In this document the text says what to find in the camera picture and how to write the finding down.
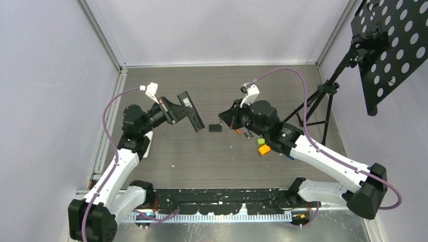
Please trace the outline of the black remote control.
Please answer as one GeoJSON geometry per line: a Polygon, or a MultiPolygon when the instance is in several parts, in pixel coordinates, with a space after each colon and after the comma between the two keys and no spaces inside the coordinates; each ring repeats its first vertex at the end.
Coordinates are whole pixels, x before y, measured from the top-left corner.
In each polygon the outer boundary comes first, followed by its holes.
{"type": "Polygon", "coordinates": [[[178,99],[180,101],[180,104],[184,107],[186,107],[188,111],[188,118],[196,132],[201,131],[205,128],[205,125],[199,115],[199,112],[197,111],[189,93],[187,91],[184,91],[180,93],[178,96],[178,99]]]}

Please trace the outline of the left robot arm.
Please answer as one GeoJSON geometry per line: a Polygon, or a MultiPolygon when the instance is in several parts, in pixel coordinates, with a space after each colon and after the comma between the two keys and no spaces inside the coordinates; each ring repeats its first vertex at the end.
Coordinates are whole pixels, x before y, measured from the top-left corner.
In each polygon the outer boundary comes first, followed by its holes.
{"type": "Polygon", "coordinates": [[[155,201],[151,183],[135,180],[119,195],[125,180],[137,167],[151,146],[152,131],[163,123],[171,125],[188,117],[196,131],[204,128],[187,92],[178,95],[179,104],[160,97],[151,109],[143,111],[136,104],[123,112],[123,134],[113,145],[115,156],[105,173],[83,199],[73,199],[68,206],[70,238],[77,241],[113,241],[117,229],[140,206],[150,208],[155,201]]]}

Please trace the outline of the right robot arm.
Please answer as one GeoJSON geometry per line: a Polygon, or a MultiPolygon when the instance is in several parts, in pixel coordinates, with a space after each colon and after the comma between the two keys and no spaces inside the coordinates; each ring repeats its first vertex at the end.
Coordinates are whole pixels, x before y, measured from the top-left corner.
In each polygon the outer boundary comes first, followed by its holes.
{"type": "Polygon", "coordinates": [[[384,166],[367,166],[310,141],[303,130],[281,121],[266,100],[251,105],[240,102],[235,100],[231,108],[219,113],[227,126],[234,130],[247,128],[262,137],[271,150],[306,162],[336,180],[329,183],[296,178],[288,193],[291,205],[327,202],[346,206],[364,219],[375,219],[388,189],[383,183],[387,180],[384,166]]]}

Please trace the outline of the black battery cover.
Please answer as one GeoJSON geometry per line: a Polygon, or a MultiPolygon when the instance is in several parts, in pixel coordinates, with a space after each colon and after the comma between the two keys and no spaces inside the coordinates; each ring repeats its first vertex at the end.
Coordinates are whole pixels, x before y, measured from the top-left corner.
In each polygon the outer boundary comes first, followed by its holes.
{"type": "Polygon", "coordinates": [[[210,124],[208,126],[209,132],[221,132],[222,131],[222,125],[221,124],[210,124]]]}

